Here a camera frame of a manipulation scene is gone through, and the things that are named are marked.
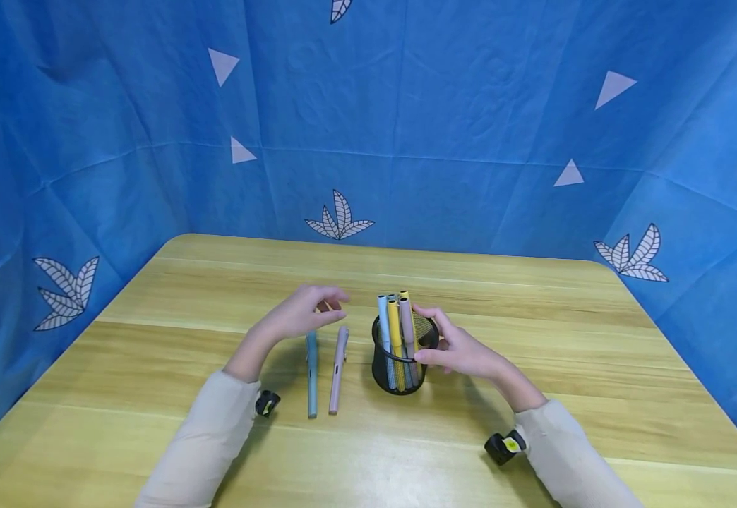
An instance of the table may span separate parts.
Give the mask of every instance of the table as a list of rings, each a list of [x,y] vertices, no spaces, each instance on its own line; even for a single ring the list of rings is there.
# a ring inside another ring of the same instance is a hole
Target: table
[[[204,380],[304,282],[352,295],[340,413],[337,326],[319,332],[313,421],[304,341],[281,343],[262,381],[282,402],[219,507],[553,506],[527,461],[482,449],[513,421],[492,386],[438,369],[415,395],[375,385],[376,295],[400,289],[560,399],[647,507],[737,507],[737,429],[608,268],[199,235],[167,243],[0,422],[0,507],[130,507]]]

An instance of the mesh cup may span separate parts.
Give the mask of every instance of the mesh cup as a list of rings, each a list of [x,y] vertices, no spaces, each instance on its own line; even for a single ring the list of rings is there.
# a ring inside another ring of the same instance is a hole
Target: mesh cup
[[[416,312],[413,313],[413,321],[420,348],[436,348],[439,344],[439,331],[435,323]],[[379,387],[394,395],[410,395],[417,391],[422,386],[428,366],[415,362],[413,358],[400,358],[385,351],[380,333],[380,316],[374,320],[371,337],[374,340],[371,373]]]

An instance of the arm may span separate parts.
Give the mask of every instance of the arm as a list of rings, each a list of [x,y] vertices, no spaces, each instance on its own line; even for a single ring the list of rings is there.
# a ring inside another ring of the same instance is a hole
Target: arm
[[[442,310],[416,311],[434,319],[444,336],[437,349],[417,352],[417,362],[492,381],[516,413],[536,476],[562,508],[642,508],[559,401],[547,401],[516,365],[454,326]]]
[[[348,301],[341,289],[304,285],[247,332],[224,368],[204,384],[135,508],[211,506],[253,427],[267,355],[285,338],[346,317],[340,301]]]
[[[516,413],[529,464],[552,498],[563,508],[642,508],[570,412],[559,401],[547,401],[506,358],[498,360],[493,385]]]

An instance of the right hand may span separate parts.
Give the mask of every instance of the right hand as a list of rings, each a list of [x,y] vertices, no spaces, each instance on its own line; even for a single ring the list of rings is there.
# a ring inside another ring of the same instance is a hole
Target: right hand
[[[464,328],[455,326],[439,308],[427,309],[414,305],[417,314],[431,318],[437,324],[443,340],[437,349],[420,349],[414,355],[424,365],[441,365],[445,373],[458,373],[492,380],[501,371],[503,357],[477,341]]]
[[[346,317],[341,303],[349,295],[336,286],[301,284],[287,299],[268,312],[252,328],[252,332],[272,343],[290,337],[302,337],[320,327]]]

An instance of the blue backdrop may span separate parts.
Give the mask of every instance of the blue backdrop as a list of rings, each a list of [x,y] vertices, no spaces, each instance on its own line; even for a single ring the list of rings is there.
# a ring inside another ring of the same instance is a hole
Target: blue backdrop
[[[607,262],[737,424],[737,1],[0,0],[0,417],[188,231]]]

